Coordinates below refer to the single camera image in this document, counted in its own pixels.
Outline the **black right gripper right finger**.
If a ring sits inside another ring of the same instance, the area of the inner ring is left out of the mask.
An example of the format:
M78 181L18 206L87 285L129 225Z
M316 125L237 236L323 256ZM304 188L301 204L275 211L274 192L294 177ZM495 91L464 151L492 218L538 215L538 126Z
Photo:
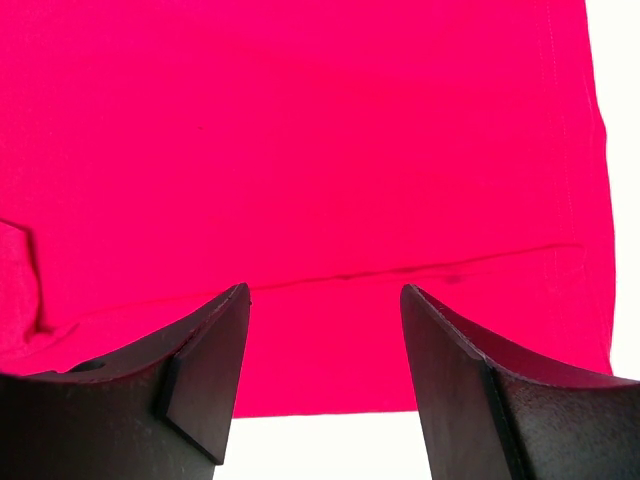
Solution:
M414 285L401 315L435 479L635 479L639 385L520 346Z

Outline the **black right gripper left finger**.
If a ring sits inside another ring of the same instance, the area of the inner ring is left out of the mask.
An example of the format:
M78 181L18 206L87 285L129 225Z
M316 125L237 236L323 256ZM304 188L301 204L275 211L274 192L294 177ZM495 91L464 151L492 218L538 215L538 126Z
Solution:
M1 378L5 479L210 479L225 458L246 284L65 373Z

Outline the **crimson red t-shirt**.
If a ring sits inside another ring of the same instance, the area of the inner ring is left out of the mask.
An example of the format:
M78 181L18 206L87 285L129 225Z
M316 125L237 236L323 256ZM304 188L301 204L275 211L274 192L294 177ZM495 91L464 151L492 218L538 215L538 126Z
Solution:
M1 368L245 283L237 416L411 410L416 284L609 373L605 143L581 1L5 1Z

